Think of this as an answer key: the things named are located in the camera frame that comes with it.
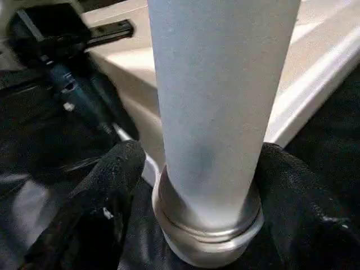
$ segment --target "black plastic part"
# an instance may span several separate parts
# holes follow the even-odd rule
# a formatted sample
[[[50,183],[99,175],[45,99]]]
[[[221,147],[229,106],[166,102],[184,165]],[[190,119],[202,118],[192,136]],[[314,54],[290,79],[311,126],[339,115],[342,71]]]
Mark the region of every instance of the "black plastic part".
[[[99,46],[123,38],[131,38],[134,34],[134,27],[129,20],[105,24],[95,28],[90,28],[92,37],[88,41],[88,47]]]
[[[91,31],[66,3],[18,10],[9,22],[8,36],[20,61],[37,67],[82,53]]]

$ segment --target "black glove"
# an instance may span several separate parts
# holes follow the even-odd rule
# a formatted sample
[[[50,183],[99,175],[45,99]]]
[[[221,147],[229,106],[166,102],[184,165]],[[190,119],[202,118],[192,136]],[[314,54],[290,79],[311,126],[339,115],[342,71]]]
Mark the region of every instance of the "black glove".
[[[138,159],[135,164],[138,164],[140,160],[143,161],[143,159]],[[101,166],[111,168],[104,161],[98,164],[86,179],[92,178],[91,175]],[[302,161],[287,154],[276,145],[264,144],[256,169],[255,181],[262,199],[265,224],[242,256],[222,269],[360,269],[356,260],[360,243],[358,230],[348,218],[346,209],[343,209],[341,203],[317,180],[318,177]],[[128,182],[128,180],[121,182],[121,185],[127,185]],[[84,211],[82,204],[80,208],[77,206],[78,202],[73,204],[78,197],[74,194],[81,194],[79,191],[89,185],[83,182],[81,186],[76,188],[66,203],[70,213],[73,213],[70,209],[80,209],[74,214],[77,217],[79,212],[89,213],[88,210]],[[46,231],[50,230],[50,235],[59,239],[62,247],[54,246],[51,252],[46,253],[33,252],[33,250],[44,251],[43,247],[47,246],[44,245],[46,233],[43,233],[37,241],[42,248],[30,249],[26,257],[26,266],[33,266],[32,263],[35,262],[38,264],[33,269],[56,269],[38,267],[38,265],[44,265],[43,262],[56,261],[49,260],[49,255],[51,255],[60,262],[58,266],[62,268],[59,269],[115,270],[115,263],[118,264],[118,270],[196,269],[181,261],[167,245],[152,210],[151,193],[152,188],[145,181],[140,181],[133,190],[131,206],[130,203],[125,203],[123,205],[127,205],[126,209],[120,210],[121,213],[129,211],[125,214],[126,218],[122,219],[122,228],[126,229],[118,230],[115,236],[109,233],[116,227],[113,225],[114,218],[108,221],[100,211],[97,211],[97,215],[90,215],[90,218],[87,215],[86,219],[83,218],[86,224],[82,221],[77,222],[80,229],[68,230],[72,232],[73,239],[76,241],[69,240],[68,237],[64,238],[69,233],[57,237],[59,233],[54,228],[57,228],[59,219],[64,218],[61,215],[64,210],[61,210]],[[95,196],[88,191],[85,194],[90,194],[86,198]],[[120,201],[129,202],[129,195],[123,192]],[[106,205],[101,202],[103,200],[90,204],[99,205],[97,209],[100,209]],[[89,202],[85,205],[87,209],[90,208]],[[104,225],[106,222],[112,226],[107,227]],[[95,241],[98,247],[90,245],[98,231],[84,230],[86,227],[92,228],[96,225],[107,228],[102,230],[103,242]],[[64,251],[65,242],[70,247]],[[96,255],[102,250],[109,250],[109,246],[113,247],[113,242],[117,243],[115,249],[110,249],[105,254],[101,253],[101,256]],[[59,250],[61,253],[55,253],[54,250]]]
[[[222,269],[360,269],[357,229],[318,176],[279,146],[265,143],[255,181],[265,224],[246,251]],[[118,270],[197,269],[167,245],[151,206],[152,188],[134,191]]]
[[[138,142],[112,148],[70,194],[20,269],[116,269],[144,163]]]

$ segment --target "white tube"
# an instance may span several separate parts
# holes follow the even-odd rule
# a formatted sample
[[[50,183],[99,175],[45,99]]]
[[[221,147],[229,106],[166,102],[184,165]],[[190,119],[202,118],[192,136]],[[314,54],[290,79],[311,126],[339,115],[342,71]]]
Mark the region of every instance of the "white tube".
[[[299,1],[148,4],[168,173],[155,213],[201,242],[231,241],[259,214],[248,193]]]

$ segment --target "white surface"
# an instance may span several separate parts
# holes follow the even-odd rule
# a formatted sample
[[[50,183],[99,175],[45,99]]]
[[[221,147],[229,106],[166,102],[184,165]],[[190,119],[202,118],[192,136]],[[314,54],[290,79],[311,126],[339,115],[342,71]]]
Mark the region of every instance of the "white surface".
[[[103,21],[119,17],[132,19],[140,30],[133,43],[131,39],[115,42],[96,48],[94,53],[106,59],[104,69],[115,84],[122,87],[121,95],[129,111],[136,115],[141,133],[145,134],[144,146],[161,166],[164,162],[163,145],[158,139],[161,124],[156,124],[154,129],[148,121],[143,121],[151,118],[158,122],[160,118],[150,31],[144,30],[150,29],[146,2],[141,0],[138,6],[141,7],[131,12],[119,11],[121,15]],[[117,4],[117,8],[121,10],[121,4]],[[359,14],[360,0],[301,3],[266,141],[286,145],[354,68],[359,60],[360,35],[356,35],[360,27]],[[84,15],[89,24],[98,23],[92,16]]]

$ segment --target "metal base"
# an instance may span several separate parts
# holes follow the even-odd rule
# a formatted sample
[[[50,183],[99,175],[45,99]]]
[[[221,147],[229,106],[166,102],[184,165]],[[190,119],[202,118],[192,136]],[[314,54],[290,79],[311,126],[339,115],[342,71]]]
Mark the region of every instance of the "metal base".
[[[168,181],[167,173],[163,173],[155,183],[152,192],[152,206],[170,248],[188,264],[202,268],[218,268],[234,262],[245,251],[251,239],[260,231],[264,223],[260,207],[252,224],[238,235],[229,235],[227,241],[215,242],[213,235],[206,239],[205,233],[199,237],[200,232],[194,234],[189,230],[179,228],[176,221],[170,220],[164,213],[159,190],[165,181]]]

